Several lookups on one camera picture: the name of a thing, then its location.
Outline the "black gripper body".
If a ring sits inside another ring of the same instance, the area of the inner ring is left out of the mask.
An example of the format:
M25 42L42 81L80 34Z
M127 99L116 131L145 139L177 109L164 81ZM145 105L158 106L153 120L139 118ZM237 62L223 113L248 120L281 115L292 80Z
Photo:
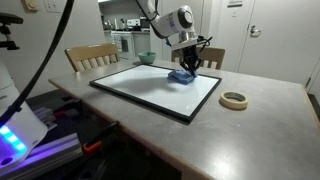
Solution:
M201 59L195 45L182 49L182 62L180 65L184 70L195 72L199 68L200 63Z

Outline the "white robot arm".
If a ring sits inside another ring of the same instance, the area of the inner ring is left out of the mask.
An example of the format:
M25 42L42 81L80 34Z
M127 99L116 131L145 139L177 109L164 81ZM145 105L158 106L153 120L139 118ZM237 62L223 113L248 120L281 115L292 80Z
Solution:
M136 2L156 36L165 39L172 51L182 51L183 60L180 65L195 77L201 62L196 46L204 43L204 40L196 34L191 8L183 5L166 15L160 15L151 0Z

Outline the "white robot base blue light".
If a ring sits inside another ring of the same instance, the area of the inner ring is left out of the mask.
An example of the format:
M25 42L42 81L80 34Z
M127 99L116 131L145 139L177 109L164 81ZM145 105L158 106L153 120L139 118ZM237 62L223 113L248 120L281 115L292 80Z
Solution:
M20 95L5 63L0 60L0 114ZM23 162L45 137L48 127L23 102L16 112L0 127L0 174Z

